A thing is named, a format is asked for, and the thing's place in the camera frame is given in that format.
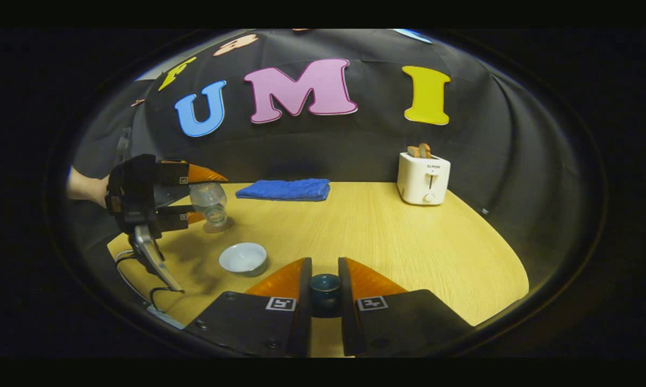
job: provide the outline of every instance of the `person's arm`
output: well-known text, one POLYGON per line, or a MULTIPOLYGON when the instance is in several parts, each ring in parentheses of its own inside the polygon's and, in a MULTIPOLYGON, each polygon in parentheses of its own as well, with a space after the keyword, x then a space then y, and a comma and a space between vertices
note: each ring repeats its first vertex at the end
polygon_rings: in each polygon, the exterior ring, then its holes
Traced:
POLYGON ((67 179, 67 197, 74 200, 89 200, 106 208, 108 178, 109 175, 103 179, 87 178, 72 167, 67 179))

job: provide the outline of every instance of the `wooden table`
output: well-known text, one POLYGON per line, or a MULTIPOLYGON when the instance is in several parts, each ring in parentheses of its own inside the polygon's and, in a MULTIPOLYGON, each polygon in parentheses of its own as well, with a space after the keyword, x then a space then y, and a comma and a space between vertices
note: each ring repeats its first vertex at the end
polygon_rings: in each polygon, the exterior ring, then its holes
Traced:
MULTIPOLYGON (((408 291, 428 289, 471 325, 526 296, 529 282, 519 258, 473 209, 448 191, 439 206, 405 203, 394 183, 330 183, 322 202, 237 199, 249 184, 223 184, 234 225, 206 233, 205 222, 164 233, 158 247, 171 274, 187 291, 158 291, 155 303, 189 324, 224 291, 244 292, 264 277, 302 257, 312 257, 313 275, 337 275, 337 259, 358 261, 408 291), (268 252, 259 277, 222 269, 226 247, 255 242, 268 252)), ((175 205, 188 205, 184 198, 175 205)), ((108 244, 114 256, 129 249, 126 235, 108 244)), ((129 282, 146 296, 165 286, 135 260, 119 264, 129 282)), ((313 319, 312 356, 342 357, 340 319, 313 319)))

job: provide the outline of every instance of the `screw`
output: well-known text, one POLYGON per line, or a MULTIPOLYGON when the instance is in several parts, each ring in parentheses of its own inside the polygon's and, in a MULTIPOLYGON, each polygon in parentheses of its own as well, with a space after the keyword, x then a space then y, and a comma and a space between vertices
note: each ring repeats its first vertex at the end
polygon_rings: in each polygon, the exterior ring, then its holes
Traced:
POLYGON ((266 346, 270 349, 278 349, 281 343, 279 341, 271 340, 266 343, 266 346))

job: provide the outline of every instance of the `letter m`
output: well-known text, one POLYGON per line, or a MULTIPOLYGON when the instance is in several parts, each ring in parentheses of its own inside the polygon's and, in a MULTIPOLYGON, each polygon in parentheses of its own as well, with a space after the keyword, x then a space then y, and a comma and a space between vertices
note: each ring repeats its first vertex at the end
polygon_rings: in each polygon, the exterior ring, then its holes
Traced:
POLYGON ((350 101, 344 81, 347 66, 347 59, 315 61, 308 65, 298 81, 276 68, 246 74, 244 81, 251 82, 256 105, 251 122, 269 123, 282 117, 282 112, 273 107, 271 98, 276 98, 291 115, 298 116, 311 91, 313 103, 308 111, 313 114, 326 116, 357 111, 358 106, 350 101))

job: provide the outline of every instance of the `white toaster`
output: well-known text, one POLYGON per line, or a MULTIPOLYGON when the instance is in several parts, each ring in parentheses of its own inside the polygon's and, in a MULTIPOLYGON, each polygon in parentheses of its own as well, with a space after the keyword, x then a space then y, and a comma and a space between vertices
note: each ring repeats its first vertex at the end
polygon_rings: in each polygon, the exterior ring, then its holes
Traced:
POLYGON ((397 188, 402 199, 412 205, 441 205, 450 181, 451 163, 431 155, 431 159, 399 154, 397 188))

